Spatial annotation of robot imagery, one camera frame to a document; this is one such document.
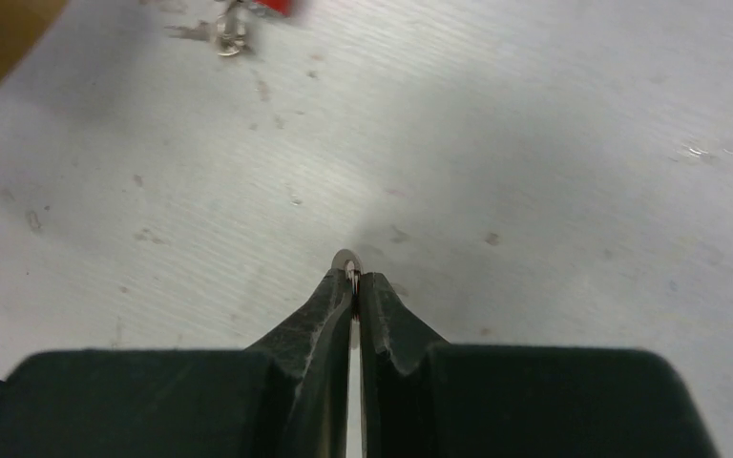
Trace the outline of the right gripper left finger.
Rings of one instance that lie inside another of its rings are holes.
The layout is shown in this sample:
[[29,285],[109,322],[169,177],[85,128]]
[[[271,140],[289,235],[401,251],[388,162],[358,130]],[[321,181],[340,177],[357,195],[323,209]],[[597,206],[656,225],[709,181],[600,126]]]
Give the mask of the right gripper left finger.
[[244,349],[32,355],[0,383],[0,457],[342,457],[352,304],[333,269]]

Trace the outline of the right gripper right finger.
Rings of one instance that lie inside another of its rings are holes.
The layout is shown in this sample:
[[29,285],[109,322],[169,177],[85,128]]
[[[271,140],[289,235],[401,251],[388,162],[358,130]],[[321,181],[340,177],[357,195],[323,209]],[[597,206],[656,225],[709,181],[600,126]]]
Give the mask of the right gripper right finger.
[[640,349],[450,343],[387,278],[358,305],[368,457],[714,457],[686,385]]

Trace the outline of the red lock keys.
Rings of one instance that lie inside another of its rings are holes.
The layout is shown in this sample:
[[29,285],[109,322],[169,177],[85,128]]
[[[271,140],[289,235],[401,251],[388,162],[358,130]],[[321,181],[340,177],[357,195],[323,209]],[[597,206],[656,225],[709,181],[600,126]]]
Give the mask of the red lock keys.
[[223,8],[214,22],[199,20],[194,26],[166,26],[171,38],[212,45],[217,55],[231,58],[251,52],[248,23],[251,1],[223,1]]

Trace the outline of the red cable padlock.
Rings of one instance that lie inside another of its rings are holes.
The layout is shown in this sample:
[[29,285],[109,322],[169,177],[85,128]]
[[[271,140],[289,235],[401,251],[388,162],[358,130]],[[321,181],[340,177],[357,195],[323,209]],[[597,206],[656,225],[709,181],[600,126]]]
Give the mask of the red cable padlock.
[[289,17],[294,0],[252,0],[250,9],[258,15]]

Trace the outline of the silver keys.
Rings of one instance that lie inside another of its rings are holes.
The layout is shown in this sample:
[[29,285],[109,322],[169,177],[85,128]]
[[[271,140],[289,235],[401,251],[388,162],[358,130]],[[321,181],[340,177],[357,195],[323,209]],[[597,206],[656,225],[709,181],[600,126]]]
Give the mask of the silver keys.
[[341,249],[333,257],[331,267],[342,270],[346,274],[352,294],[357,295],[363,265],[359,257],[350,249]]

